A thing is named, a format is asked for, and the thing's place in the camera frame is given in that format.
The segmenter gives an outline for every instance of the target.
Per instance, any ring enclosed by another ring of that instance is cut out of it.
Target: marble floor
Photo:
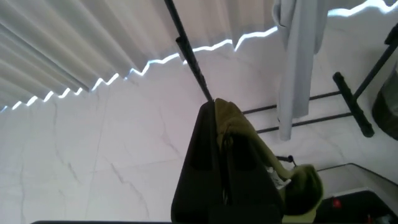
[[[356,89],[386,48],[398,12],[377,9],[329,18],[313,68],[312,95],[336,91],[340,71]],[[285,53],[277,34],[198,52],[213,97],[242,110],[276,102]],[[374,123],[370,110],[386,63],[359,99],[375,129],[364,137],[352,117],[296,127],[292,139],[261,134],[277,155],[324,168],[354,162],[398,182],[398,142]],[[179,59],[153,65],[143,77],[116,79],[92,93],[36,102],[0,114],[0,223],[37,220],[170,220],[170,205],[199,107],[205,102]],[[310,103],[298,120],[348,112],[341,96]],[[276,111],[248,115],[257,128],[277,124]]]

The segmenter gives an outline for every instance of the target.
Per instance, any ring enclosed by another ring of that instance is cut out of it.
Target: curtain
[[[246,37],[277,30],[270,0],[174,3],[195,51],[237,49]],[[0,110],[92,91],[117,77],[144,75],[152,63],[183,60],[177,37],[161,0],[0,0]]]

